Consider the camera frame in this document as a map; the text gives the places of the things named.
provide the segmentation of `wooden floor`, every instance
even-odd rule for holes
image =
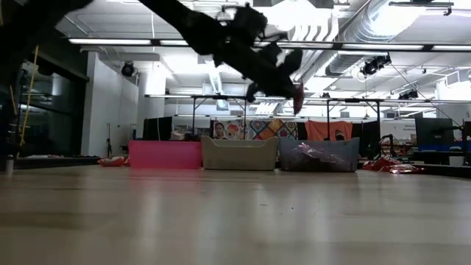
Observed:
[[[0,180],[1,265],[470,262],[467,180],[96,166]]]

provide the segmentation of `orange poster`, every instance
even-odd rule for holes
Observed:
[[[352,139],[352,123],[335,121],[330,123],[330,140],[343,141]],[[323,141],[327,138],[327,122],[307,121],[306,131],[309,141]]]

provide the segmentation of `beige plastic bin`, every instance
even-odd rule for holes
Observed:
[[[201,138],[205,169],[273,170],[278,138],[257,140],[213,140]]]

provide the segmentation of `pink plastic bin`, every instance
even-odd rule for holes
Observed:
[[[200,169],[201,143],[184,141],[131,141],[134,169]]]

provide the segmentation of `pink box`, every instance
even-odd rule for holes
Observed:
[[[134,169],[200,169],[201,143],[187,141],[131,141]]]

